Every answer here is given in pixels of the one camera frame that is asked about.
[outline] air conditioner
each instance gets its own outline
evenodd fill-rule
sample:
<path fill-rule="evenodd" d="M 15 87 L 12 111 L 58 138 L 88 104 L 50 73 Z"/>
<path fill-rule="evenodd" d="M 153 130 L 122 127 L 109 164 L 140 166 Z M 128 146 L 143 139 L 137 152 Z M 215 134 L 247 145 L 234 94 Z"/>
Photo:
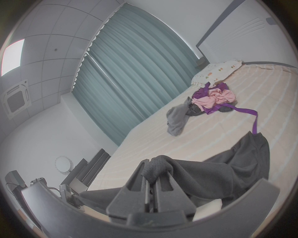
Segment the air conditioner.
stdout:
<path fill-rule="evenodd" d="M 9 119 L 31 106 L 28 80 L 10 87 L 1 94 L 1 104 Z"/>

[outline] pink garment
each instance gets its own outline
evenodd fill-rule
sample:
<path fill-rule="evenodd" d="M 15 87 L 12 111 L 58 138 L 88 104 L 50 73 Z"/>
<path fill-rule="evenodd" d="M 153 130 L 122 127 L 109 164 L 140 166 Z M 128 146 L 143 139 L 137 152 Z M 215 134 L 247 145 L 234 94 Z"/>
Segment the pink garment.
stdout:
<path fill-rule="evenodd" d="M 235 94 L 227 89 L 222 91 L 219 88 L 210 89 L 208 95 L 199 99 L 193 98 L 192 103 L 196 104 L 201 111 L 204 111 L 203 107 L 212 108 L 215 104 L 230 103 L 236 100 Z"/>

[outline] mattress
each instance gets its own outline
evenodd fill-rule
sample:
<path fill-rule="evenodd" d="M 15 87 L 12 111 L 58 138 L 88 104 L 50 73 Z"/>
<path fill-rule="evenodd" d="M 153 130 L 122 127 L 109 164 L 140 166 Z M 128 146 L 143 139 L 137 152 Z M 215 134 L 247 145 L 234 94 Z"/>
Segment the mattress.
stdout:
<path fill-rule="evenodd" d="M 285 200 L 298 175 L 297 81 L 298 69 L 279 65 L 243 65 L 225 80 L 236 94 L 237 107 L 258 111 L 258 132 L 269 142 L 269 181 L 280 188 L 271 212 Z M 192 85 L 132 129 L 88 190 L 122 187 L 140 161 L 161 154 L 204 161 L 252 130 L 255 116 L 232 111 L 190 117 L 181 135 L 168 134 L 166 112 L 198 89 Z"/>

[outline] white pillow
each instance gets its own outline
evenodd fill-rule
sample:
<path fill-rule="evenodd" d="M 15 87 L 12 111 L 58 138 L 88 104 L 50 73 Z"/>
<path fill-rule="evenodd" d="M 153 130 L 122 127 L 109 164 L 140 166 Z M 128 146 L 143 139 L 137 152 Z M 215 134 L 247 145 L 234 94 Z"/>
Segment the white pillow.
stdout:
<path fill-rule="evenodd" d="M 208 64 L 203 70 L 198 72 L 191 84 L 204 87 L 207 82 L 210 82 L 212 87 L 216 82 L 225 80 L 235 70 L 242 65 L 242 60 L 230 60 L 224 63 Z"/>
<path fill-rule="evenodd" d="M 203 206 L 199 206 L 193 217 L 193 221 L 200 220 L 202 218 L 208 217 L 221 210 L 222 201 L 221 199 L 215 199 Z"/>

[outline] headboard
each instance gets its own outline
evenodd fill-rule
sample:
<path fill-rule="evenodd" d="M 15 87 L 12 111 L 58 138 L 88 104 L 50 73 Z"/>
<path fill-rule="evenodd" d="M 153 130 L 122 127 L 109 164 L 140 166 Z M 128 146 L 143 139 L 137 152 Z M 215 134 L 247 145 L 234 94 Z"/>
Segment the headboard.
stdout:
<path fill-rule="evenodd" d="M 210 63 L 236 59 L 298 68 L 291 43 L 257 0 L 234 0 L 197 48 Z"/>

